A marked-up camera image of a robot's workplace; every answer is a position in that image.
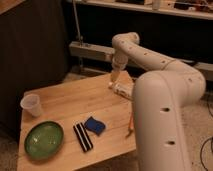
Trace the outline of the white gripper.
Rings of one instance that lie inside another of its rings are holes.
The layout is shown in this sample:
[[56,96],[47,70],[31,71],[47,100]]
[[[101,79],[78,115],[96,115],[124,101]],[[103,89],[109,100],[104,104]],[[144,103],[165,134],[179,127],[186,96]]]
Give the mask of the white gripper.
[[125,69],[127,65],[127,57],[115,55],[112,59],[112,71],[110,76],[110,81],[115,82],[118,81],[122,76],[122,70]]

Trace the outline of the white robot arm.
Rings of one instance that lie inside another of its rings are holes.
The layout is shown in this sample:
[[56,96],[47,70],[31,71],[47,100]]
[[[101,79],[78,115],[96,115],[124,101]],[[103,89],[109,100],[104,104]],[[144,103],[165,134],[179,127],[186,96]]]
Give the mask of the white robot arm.
[[139,45],[135,32],[112,38],[111,80],[129,60],[145,70],[132,90],[132,110],[140,171],[192,171],[181,108],[204,94],[203,74],[178,59]]

